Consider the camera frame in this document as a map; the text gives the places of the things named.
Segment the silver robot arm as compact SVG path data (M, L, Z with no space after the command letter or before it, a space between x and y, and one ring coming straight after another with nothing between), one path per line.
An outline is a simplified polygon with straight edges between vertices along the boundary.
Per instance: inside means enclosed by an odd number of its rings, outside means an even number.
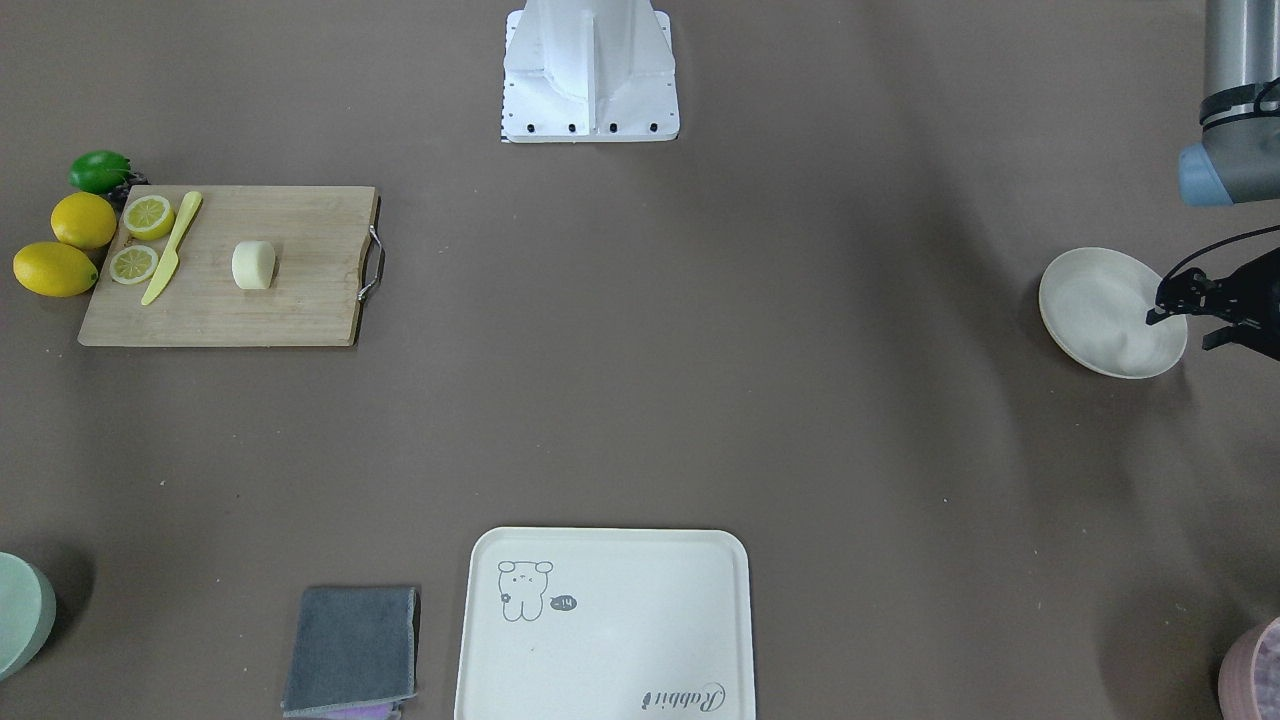
M1178 187L1193 208L1233 206L1279 196L1279 10L1275 1L1208 1L1201 140L1178 159ZM1192 265L1221 242L1194 251L1158 283L1149 325L1178 315L1224 324L1204 350L1239 345L1279 356L1279 259L1271 250L1220 279Z

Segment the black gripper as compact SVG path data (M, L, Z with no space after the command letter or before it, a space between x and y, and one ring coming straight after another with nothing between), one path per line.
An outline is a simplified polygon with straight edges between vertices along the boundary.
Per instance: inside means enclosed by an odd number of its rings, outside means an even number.
M1242 347L1279 360L1279 251L1242 265L1220 282L1201 269L1188 269L1161 279L1146 324L1171 316L1215 316L1228 324L1206 334L1202 348L1225 345Z

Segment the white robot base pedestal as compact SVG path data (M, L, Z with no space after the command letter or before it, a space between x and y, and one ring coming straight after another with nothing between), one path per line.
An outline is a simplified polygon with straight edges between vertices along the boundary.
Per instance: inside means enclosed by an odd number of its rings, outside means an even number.
M678 137L671 20L652 3L527 1L504 28L502 141Z

